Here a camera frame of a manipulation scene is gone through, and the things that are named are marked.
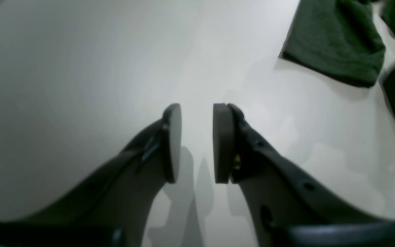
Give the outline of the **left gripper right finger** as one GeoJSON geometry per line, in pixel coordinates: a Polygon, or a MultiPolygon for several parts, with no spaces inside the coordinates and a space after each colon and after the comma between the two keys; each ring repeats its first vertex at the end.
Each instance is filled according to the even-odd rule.
{"type": "Polygon", "coordinates": [[[234,104],[213,105],[215,182],[240,186],[261,247],[395,247],[395,219],[364,212],[283,157],[234,104]]]}

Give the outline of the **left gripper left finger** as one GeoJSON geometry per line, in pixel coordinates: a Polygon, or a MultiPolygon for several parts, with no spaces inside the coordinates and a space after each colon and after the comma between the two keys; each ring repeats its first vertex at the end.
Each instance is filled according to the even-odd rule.
{"type": "Polygon", "coordinates": [[[0,222],[0,247],[139,247],[155,197],[177,181],[181,130],[181,107],[173,103],[59,200],[0,222]]]}

